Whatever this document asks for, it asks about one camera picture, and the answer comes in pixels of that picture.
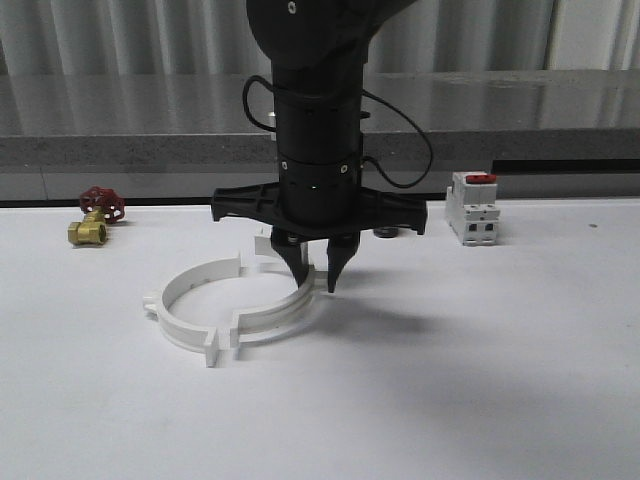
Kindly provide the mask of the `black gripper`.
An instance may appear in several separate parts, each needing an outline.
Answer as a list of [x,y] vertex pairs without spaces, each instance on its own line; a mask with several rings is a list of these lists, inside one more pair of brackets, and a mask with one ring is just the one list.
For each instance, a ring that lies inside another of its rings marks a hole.
[[271,232],[271,248],[298,286],[309,274],[304,238],[332,237],[327,246],[329,293],[358,251],[358,235],[351,233],[398,227],[422,235],[427,221],[425,202],[362,186],[354,159],[324,165],[284,160],[276,182],[216,189],[211,210],[216,221],[235,216],[277,227]]

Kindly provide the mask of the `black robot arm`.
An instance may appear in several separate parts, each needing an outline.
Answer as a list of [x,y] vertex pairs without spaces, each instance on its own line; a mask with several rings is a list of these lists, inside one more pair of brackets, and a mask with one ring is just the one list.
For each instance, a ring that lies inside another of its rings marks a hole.
[[405,187],[393,193],[362,184],[363,69],[372,37],[402,11],[401,1],[250,1],[251,31],[270,59],[264,85],[274,98],[279,178],[219,188],[215,219],[238,216],[272,228],[272,248],[295,280],[308,275],[304,245],[328,243],[327,286],[334,289],[363,231],[423,233],[427,208]]

